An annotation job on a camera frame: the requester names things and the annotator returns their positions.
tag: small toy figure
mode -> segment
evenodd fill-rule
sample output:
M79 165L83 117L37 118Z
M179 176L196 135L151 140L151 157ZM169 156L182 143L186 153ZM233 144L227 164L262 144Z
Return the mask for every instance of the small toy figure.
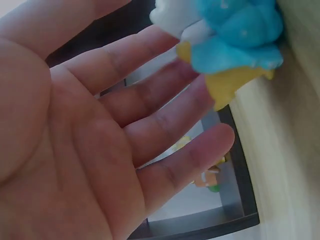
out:
M191 138L189 136L184 136L175 145L173 145L172 149L176 152L190 142ZM209 188L209 190L214 193L219 192L220 187L217 182L216 174L219 174L221 170L217 166L225 162L226 158L223 157L215 166L212 166L207 171L199 175L192 184L195 184L198 188Z
M156 0L150 18L181 40L177 55L205 74L216 111L283 63L273 44L284 28L275 0Z

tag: hand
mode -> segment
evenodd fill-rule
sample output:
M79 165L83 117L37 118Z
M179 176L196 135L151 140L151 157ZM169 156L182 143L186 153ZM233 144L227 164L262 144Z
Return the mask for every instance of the hand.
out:
M233 131L221 124L137 170L214 104L203 77L178 60L94 98L177 43L155 26L46 65L127 2L30 0L0 20L0 239L124 240L231 148Z

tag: toy figurine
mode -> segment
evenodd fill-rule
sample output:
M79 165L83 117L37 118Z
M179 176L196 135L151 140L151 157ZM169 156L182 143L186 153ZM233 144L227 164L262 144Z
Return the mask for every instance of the toy figurine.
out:
M272 79L283 63L275 0L156 0L150 19L181 40L177 55L205 74L216 111L251 80Z
M191 138L189 136L184 136L175 145L172 146L172 149L176 152L190 142ZM207 171L196 177L192 184L195 184L198 188L209 188L209 190L214 193L219 192L220 187L217 182L216 174L219 174L221 171L218 168L218 165L225 162L226 158L223 157L222 160L219 161L215 166L212 166Z

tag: wooden shelf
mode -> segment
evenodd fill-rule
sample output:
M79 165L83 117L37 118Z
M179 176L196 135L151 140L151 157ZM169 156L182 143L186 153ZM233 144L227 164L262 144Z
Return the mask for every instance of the wooden shelf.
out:
M282 52L276 78L250 82L230 106L261 221L236 239L320 236L320 101L290 48Z

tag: yellow toy part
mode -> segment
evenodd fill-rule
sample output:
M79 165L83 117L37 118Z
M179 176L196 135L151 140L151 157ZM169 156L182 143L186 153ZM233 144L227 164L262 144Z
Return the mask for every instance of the yellow toy part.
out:
M178 57L187 63L191 63L191 51L192 46L189 42L182 42L176 47ZM219 111L227 106L235 98L237 90L251 80L261 76L271 80L274 73L274 70L244 66L205 75L206 86L211 97L215 100L214 110Z

